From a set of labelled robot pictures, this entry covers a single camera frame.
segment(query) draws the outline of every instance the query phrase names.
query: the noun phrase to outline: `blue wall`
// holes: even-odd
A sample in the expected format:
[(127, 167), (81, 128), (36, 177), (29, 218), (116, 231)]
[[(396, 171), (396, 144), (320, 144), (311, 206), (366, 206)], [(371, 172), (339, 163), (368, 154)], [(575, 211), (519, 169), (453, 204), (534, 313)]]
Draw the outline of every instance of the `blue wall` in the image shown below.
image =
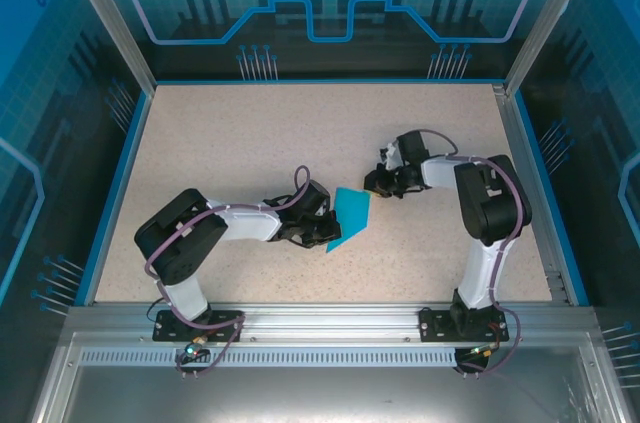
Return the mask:
[(587, 294), (640, 325), (639, 0), (571, 0), (522, 88)]
[(453, 77), (500, 78), (546, 0), (116, 1), (159, 78), (241, 79), (252, 44), (277, 51), (290, 78), (433, 78), (432, 55), (472, 56)]
[(140, 88), (88, 0), (0, 5), (0, 391), (28, 421), (74, 296), (45, 258), (84, 266)]

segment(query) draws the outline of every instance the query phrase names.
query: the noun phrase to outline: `work surface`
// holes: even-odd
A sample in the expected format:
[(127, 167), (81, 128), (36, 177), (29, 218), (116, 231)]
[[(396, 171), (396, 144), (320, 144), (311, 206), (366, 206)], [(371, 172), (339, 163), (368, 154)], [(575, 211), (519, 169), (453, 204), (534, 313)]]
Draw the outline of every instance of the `work surface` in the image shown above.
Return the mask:
[[(488, 84), (160, 86), (96, 300), (158, 297), (133, 235), (184, 189), (259, 202), (292, 193), (300, 164), (332, 193), (359, 189), (380, 148), (424, 127), (453, 138), (463, 155), (509, 154)], [(432, 154), (447, 151), (442, 141), (425, 141)], [(448, 301), (470, 242), (457, 193), (430, 189), (403, 200), (372, 198), (367, 229), (331, 253), (288, 242), (223, 242), (198, 275), (210, 301)], [(530, 226), (509, 254), (499, 297), (550, 299)]]

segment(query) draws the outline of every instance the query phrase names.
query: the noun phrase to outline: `aluminum frame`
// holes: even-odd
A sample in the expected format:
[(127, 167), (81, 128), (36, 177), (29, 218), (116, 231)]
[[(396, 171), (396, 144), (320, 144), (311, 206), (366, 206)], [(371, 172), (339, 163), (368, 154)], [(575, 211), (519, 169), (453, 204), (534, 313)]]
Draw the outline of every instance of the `aluminum frame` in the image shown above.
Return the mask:
[(511, 149), (513, 163), (525, 187), (532, 212), (531, 222), (542, 266), (547, 275), (551, 299), (557, 303), (579, 305), (575, 282), (571, 279), (567, 259), (558, 236), (549, 201), (545, 197), (542, 179), (536, 167), (531, 144), (528, 142), (522, 115), (512, 96), (507, 96), (503, 86), (494, 85), (498, 110)]
[[(453, 348), (452, 343), (420, 343), (417, 313), (424, 306), (445, 309), (441, 303), (395, 305), (214, 305), (239, 309), (247, 316), (235, 348), (272, 348), (295, 352), (301, 348)], [(524, 347), (579, 348), (585, 384), (591, 389), (603, 421), (631, 422), (615, 371), (608, 357), (595, 312), (591, 307), (553, 304), (514, 304), (523, 325)], [(82, 352), (101, 349), (182, 347), (155, 343), (153, 324), (145, 317), (146, 304), (95, 305), (71, 308), (51, 363), (33, 422), (62, 421), (72, 388), (82, 366)], [(125, 366), (113, 361), (103, 366)]]
[(520, 88), (568, 4), (569, 0), (547, 0), (540, 10), (533, 28), (505, 79), (506, 93), (510, 97), (514, 96)]
[(116, 44), (118, 51), (133, 73), (140, 88), (149, 97), (153, 97), (157, 85), (155, 77), (147, 65), (138, 44), (129, 31), (114, 0), (89, 0), (102, 24)]

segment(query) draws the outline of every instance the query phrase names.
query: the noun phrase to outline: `blue cloth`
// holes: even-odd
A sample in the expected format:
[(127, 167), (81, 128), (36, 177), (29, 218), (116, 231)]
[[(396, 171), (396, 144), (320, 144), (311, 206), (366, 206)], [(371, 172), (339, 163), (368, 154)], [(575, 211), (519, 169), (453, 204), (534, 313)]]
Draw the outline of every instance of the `blue cloth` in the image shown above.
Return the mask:
[(342, 237), (329, 242), (327, 253), (367, 227), (370, 199), (371, 195), (366, 191), (356, 191), (349, 188), (336, 190), (334, 209), (342, 229)]

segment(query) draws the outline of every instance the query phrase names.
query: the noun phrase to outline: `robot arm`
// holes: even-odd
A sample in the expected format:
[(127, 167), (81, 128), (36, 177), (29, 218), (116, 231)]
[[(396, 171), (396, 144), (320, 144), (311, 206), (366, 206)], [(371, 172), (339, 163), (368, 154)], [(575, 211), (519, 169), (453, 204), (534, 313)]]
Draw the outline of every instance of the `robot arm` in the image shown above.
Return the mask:
[[(464, 226), (473, 238), (467, 269), (454, 292), (451, 315), (461, 336), (468, 334), (470, 313), (490, 308), (491, 275), (503, 241), (516, 225), (515, 195), (505, 181), (488, 165), (459, 161), (447, 156), (431, 156), (419, 130), (399, 136), (380, 150), (382, 163), (365, 177), (366, 190), (384, 198), (403, 198), (429, 188), (450, 188), (458, 192)], [(488, 158), (514, 182), (524, 208), (523, 226), (531, 222), (531, 205), (505, 155)], [(503, 252), (513, 246), (511, 241)], [(494, 286), (500, 278), (501, 265)]]
[[(205, 217), (169, 245), (152, 266), (171, 304), (190, 321), (197, 320), (208, 310), (196, 271), (220, 241), (287, 240), (303, 248), (312, 248), (339, 238), (340, 225), (335, 211), (330, 210), (329, 192), (314, 180), (309, 182), (307, 190), (295, 204), (278, 209), (301, 191), (265, 200), (259, 205), (230, 205)], [(185, 190), (142, 225), (134, 240), (148, 259), (189, 220), (220, 206), (225, 205), (207, 200), (198, 190)]]

